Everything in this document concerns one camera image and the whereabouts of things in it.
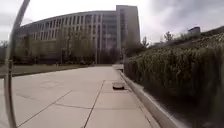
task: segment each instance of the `paved plaza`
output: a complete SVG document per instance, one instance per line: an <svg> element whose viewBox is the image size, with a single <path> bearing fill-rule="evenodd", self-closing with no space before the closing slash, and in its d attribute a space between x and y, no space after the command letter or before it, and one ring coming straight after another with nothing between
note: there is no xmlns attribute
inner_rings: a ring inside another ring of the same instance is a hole
<svg viewBox="0 0 224 128"><path fill-rule="evenodd" d="M159 128L112 67L90 67L13 78L19 128ZM8 128L0 79L0 128Z"/></svg>

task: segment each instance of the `concrete pavement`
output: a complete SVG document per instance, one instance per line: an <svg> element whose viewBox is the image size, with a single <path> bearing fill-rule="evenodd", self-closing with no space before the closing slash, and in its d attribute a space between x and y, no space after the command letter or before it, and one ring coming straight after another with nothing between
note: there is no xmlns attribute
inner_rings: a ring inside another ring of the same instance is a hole
<svg viewBox="0 0 224 128"><path fill-rule="evenodd" d="M8 128L0 80L0 128ZM13 78L19 128L159 128L112 67L91 67Z"/></svg>

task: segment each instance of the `curb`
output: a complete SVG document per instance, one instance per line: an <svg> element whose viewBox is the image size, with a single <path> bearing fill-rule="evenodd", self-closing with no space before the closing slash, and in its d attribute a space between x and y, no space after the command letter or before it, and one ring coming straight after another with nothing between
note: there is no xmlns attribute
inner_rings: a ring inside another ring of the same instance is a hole
<svg viewBox="0 0 224 128"><path fill-rule="evenodd" d="M146 109L153 115L162 128L188 128L185 124L176 120L164 108L162 108L150 94L143 90L142 86L134 83L121 71L117 70L117 72L124 79L127 85L133 90L137 97L142 101Z"/></svg>

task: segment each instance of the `lamp post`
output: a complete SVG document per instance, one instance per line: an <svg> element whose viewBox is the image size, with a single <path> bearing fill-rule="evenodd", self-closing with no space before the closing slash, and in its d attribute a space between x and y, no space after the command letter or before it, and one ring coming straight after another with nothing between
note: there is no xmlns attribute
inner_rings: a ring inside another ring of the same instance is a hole
<svg viewBox="0 0 224 128"><path fill-rule="evenodd" d="M6 74L4 78L4 93L5 93L5 106L6 106L6 113L8 116L9 127L10 128L17 128L15 114L13 109L13 99L12 99L12 64L13 64L13 52L12 49L15 46L15 35L16 30L20 27L23 16L27 9L30 0L24 0L20 10L16 16L16 20L14 22L12 31L9 36L9 44L6 51L6 58L5 58L5 66L6 66Z"/></svg>

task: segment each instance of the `street light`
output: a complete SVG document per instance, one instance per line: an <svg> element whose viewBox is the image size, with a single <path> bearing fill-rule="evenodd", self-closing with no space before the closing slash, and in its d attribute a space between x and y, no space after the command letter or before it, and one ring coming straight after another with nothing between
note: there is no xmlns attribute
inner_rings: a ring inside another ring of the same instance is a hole
<svg viewBox="0 0 224 128"><path fill-rule="evenodd" d="M23 4L20 7L20 10L16 16L12 31L9 36L9 44L6 51L5 65L6 65L6 74L4 78L4 93L5 93L5 106L6 113L8 116L9 127L17 128L15 114L13 110L13 99L12 99L12 64L13 64L13 52L12 49L15 46L15 35L16 30L20 27L23 16L27 9L30 0L24 0Z"/></svg>

